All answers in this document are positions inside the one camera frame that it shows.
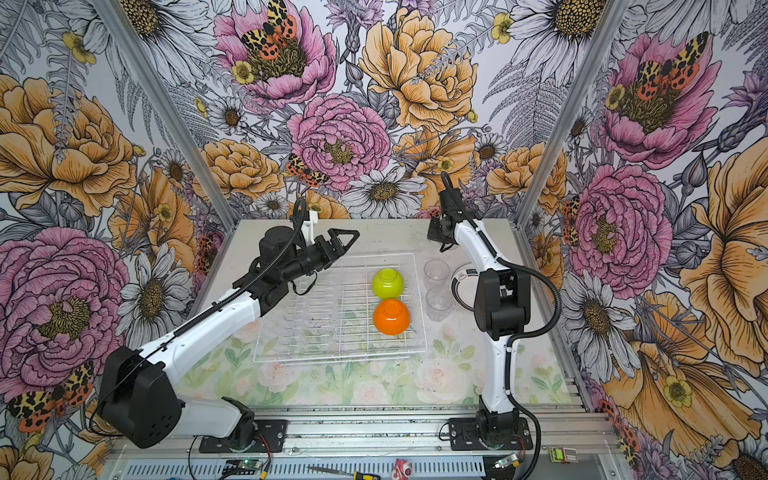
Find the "clear glass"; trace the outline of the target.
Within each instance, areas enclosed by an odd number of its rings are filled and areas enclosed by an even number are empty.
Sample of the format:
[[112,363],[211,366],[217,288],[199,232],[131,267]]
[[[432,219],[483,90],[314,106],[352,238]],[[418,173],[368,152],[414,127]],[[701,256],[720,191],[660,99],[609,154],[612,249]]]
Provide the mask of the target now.
[[433,287],[425,295],[427,317],[440,322],[445,320],[454,309],[454,298],[445,287]]
[[423,273],[425,286],[430,290],[446,287],[452,271],[445,261],[435,258],[425,263]]

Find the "green red rimmed plate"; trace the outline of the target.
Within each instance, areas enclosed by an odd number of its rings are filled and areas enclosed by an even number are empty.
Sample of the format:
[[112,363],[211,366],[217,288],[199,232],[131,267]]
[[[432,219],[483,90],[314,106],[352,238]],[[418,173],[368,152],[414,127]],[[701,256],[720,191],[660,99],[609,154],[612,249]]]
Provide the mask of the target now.
[[451,277],[450,291],[455,302],[473,312],[479,273],[470,263],[459,266]]

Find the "lime green bowl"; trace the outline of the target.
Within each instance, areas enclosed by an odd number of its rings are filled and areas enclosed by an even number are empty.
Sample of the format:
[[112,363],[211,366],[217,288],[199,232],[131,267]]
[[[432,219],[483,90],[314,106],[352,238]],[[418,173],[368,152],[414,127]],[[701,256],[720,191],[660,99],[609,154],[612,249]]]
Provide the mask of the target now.
[[404,289],[404,277],[394,268],[383,268],[373,277],[372,291],[382,300],[398,298],[403,294]]

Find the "white wire dish rack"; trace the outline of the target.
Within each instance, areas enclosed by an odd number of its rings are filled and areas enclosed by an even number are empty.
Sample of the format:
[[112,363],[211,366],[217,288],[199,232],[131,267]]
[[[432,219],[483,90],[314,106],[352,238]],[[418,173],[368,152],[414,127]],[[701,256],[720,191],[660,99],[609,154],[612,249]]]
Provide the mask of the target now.
[[[373,315],[381,299],[373,281],[391,268],[404,279],[399,300],[411,315],[410,325],[398,335],[386,335],[374,326]],[[317,364],[406,358],[427,350],[427,333],[413,252],[345,256],[317,278],[296,282],[290,292],[261,321],[253,348],[257,363]]]

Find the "orange bowl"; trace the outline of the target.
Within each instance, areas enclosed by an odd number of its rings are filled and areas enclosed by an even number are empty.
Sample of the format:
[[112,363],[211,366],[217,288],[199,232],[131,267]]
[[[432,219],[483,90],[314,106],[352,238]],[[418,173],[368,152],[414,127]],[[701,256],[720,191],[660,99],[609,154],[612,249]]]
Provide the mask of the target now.
[[373,313],[373,323],[375,328],[384,335],[400,335],[411,324],[410,311],[399,299],[385,299],[376,307]]

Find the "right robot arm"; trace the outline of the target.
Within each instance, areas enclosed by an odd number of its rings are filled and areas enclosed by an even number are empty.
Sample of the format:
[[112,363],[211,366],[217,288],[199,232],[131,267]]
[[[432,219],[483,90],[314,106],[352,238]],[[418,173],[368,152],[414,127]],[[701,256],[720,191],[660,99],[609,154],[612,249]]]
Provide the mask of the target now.
[[520,407],[510,400],[517,346],[509,342],[530,322],[530,275],[502,254],[448,173],[441,174],[441,181],[441,216],[430,221],[428,238],[440,243],[442,252],[459,247],[477,273],[472,310],[487,348],[485,384],[467,440],[489,448],[530,449],[530,428]]

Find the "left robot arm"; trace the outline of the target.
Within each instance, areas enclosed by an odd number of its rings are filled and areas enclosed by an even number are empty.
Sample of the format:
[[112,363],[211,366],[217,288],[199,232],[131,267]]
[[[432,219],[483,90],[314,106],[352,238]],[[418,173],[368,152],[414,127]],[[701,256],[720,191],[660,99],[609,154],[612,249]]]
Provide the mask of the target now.
[[139,448],[168,437],[206,437],[231,450],[249,448],[258,436],[252,409],[230,397],[184,397],[176,386],[224,340],[273,310],[297,280],[330,268],[360,236],[357,230],[331,228],[310,238],[311,230],[309,213],[298,205],[290,225],[264,234],[257,257],[223,297],[155,340],[112,352],[97,414]]

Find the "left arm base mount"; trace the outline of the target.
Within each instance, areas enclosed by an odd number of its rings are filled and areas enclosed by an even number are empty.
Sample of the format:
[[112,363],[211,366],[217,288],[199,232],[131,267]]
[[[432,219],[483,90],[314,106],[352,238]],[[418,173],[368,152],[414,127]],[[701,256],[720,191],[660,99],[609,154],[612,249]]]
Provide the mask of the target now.
[[226,438],[203,436],[198,451],[202,454],[280,453],[287,427],[286,420],[257,419],[249,426],[238,426]]

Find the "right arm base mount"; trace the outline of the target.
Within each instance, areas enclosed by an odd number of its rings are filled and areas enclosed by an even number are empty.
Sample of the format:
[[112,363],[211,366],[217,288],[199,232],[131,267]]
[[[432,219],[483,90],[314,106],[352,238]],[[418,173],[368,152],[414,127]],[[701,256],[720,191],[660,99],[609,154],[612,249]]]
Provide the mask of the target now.
[[531,451],[534,448],[532,430],[524,417],[505,428],[481,427],[476,419],[470,418],[451,418],[447,426],[452,451]]

